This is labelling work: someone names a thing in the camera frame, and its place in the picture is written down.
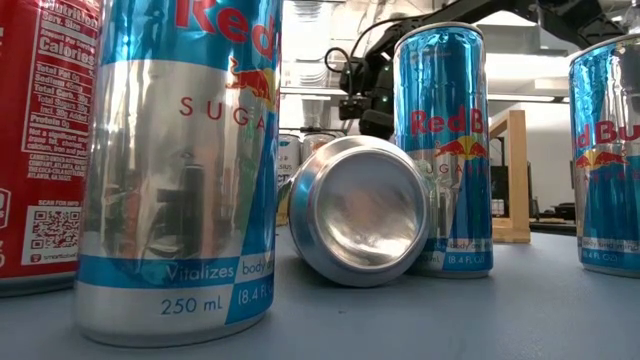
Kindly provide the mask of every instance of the can lid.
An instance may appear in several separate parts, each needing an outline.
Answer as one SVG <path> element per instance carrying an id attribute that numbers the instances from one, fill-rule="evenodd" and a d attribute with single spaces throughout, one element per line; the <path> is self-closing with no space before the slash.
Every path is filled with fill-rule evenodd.
<path id="1" fill-rule="evenodd" d="M 299 250 L 319 273 L 343 285 L 375 286 L 404 273 L 419 255 L 427 231 L 426 186 L 395 145 L 365 136 L 334 140 L 297 178 L 291 231 L 294 238 L 314 239 Z"/>
<path id="2" fill-rule="evenodd" d="M 569 66 L 573 66 L 573 63 L 578 60 L 579 58 L 583 57 L 584 55 L 592 52 L 593 50 L 599 49 L 601 47 L 607 46 L 607 45 L 611 45 L 613 43 L 617 43 L 620 41 L 625 41 L 625 40 L 630 40 L 630 39 L 634 39 L 634 38 L 640 38 L 640 34 L 626 34 L 626 35 L 621 35 L 618 37 L 615 37 L 613 39 L 609 39 L 609 40 L 605 40 L 602 42 L 599 42 L 595 45 L 591 45 L 590 47 L 580 51 L 572 60 L 571 63 L 569 64 Z"/>
<path id="3" fill-rule="evenodd" d="M 447 21 L 447 22 L 441 22 L 441 23 L 435 23 L 435 24 L 429 24 L 429 25 L 421 26 L 421 27 L 419 27 L 419 28 L 417 28 L 415 30 L 412 30 L 412 31 L 406 33 L 396 43 L 396 46 L 394 48 L 394 52 L 396 50 L 398 50 L 398 47 L 400 47 L 400 45 L 405 40 L 407 40 L 408 38 L 412 37 L 413 35 L 421 33 L 423 31 L 433 30 L 433 29 L 437 29 L 437 28 L 441 28 L 441 27 L 462 27 L 462 28 L 467 28 L 469 30 L 473 30 L 473 31 L 477 32 L 478 35 L 480 35 L 481 38 L 484 38 L 484 34 L 482 33 L 482 30 L 480 30 L 475 25 L 471 25 L 471 24 L 467 24 L 467 23 L 463 23 L 463 22 L 457 22 L 457 21 Z"/>

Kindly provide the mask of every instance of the can bottom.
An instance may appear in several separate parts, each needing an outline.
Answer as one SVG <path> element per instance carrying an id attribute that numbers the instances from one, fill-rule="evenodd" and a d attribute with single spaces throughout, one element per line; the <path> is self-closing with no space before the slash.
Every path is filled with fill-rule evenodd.
<path id="1" fill-rule="evenodd" d="M 489 276 L 490 270 L 485 271 L 455 271 L 455 272 L 444 272 L 444 271 L 425 271 L 425 270 L 417 270 L 410 269 L 407 274 L 414 276 L 426 276 L 426 277 L 435 277 L 441 279 L 480 279 L 483 277 Z"/>
<path id="2" fill-rule="evenodd" d="M 613 276 L 622 276 L 622 277 L 630 277 L 630 278 L 640 278 L 640 272 L 630 271 L 630 270 L 622 270 L 616 268 L 608 268 L 604 266 L 596 266 L 589 264 L 582 264 L 582 266 L 589 271 L 599 272 L 602 274 L 613 275 Z"/>
<path id="3" fill-rule="evenodd" d="M 69 289 L 73 281 L 73 272 L 0 279 L 0 298 Z"/>
<path id="4" fill-rule="evenodd" d="M 129 348 L 165 348 L 203 343 L 239 333 L 260 322 L 265 314 L 266 312 L 222 328 L 168 335 L 118 335 L 95 331 L 80 325 L 77 326 L 82 335 L 101 344 Z"/>

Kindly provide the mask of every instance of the aluminum can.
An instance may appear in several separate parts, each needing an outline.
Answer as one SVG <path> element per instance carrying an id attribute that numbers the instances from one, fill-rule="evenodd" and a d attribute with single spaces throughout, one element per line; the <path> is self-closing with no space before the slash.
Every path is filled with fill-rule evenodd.
<path id="1" fill-rule="evenodd" d="M 0 1 L 0 296 L 73 285 L 100 4 Z"/>
<path id="2" fill-rule="evenodd" d="M 394 55 L 395 141 L 435 184 L 437 223 L 413 273 L 475 278 L 493 268 L 485 50 L 478 28 L 428 25 Z"/>
<path id="3" fill-rule="evenodd" d="M 296 135 L 280 134 L 278 139 L 278 188 L 291 178 L 300 167 L 300 138 Z M 288 201 L 278 205 L 276 225 L 287 225 Z"/>
<path id="4" fill-rule="evenodd" d="M 306 161 L 319 148 L 335 140 L 332 133 L 311 133 L 306 134 L 302 141 L 302 162 Z"/>
<path id="5" fill-rule="evenodd" d="M 131 347 L 236 333 L 273 301 L 282 0 L 105 9 L 76 323 Z"/>
<path id="6" fill-rule="evenodd" d="M 580 53 L 570 68 L 580 262 L 640 277 L 640 35 Z"/>
<path id="7" fill-rule="evenodd" d="M 412 159 L 387 141 L 347 136 L 319 148 L 281 188 L 297 253 L 346 286 L 403 274 L 428 229 L 427 187 Z"/>

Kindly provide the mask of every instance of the silver and blue can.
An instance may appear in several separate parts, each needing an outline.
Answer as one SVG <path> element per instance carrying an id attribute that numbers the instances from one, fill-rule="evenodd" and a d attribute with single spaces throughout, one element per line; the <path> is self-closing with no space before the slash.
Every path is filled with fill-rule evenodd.
<path id="1" fill-rule="evenodd" d="M 640 277 L 640 35 L 584 50 L 569 92 L 580 262 Z"/>
<path id="2" fill-rule="evenodd" d="M 464 23 L 405 35 L 394 56 L 395 139 L 433 184 L 436 223 L 411 269 L 476 278 L 493 268 L 485 49 Z"/>
<path id="3" fill-rule="evenodd" d="M 76 323 L 162 347 L 273 302 L 282 0 L 105 5 Z"/>

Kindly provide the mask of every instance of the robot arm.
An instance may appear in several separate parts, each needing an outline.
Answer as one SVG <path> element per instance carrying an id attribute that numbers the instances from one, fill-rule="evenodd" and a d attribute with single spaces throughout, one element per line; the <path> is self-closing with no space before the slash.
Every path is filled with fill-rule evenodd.
<path id="1" fill-rule="evenodd" d="M 340 102 L 340 119 L 360 119 L 361 133 L 388 139 L 393 133 L 393 61 L 389 59 L 400 38 L 424 25 L 475 23 L 498 11 L 538 22 L 549 33 L 581 49 L 625 33 L 606 17 L 598 0 L 458 0 L 434 13 L 392 25 L 364 58 L 350 59 L 353 74 L 349 79 L 348 66 L 344 67 L 340 88 L 349 93 L 349 81 L 353 81 L 352 93 Z"/>

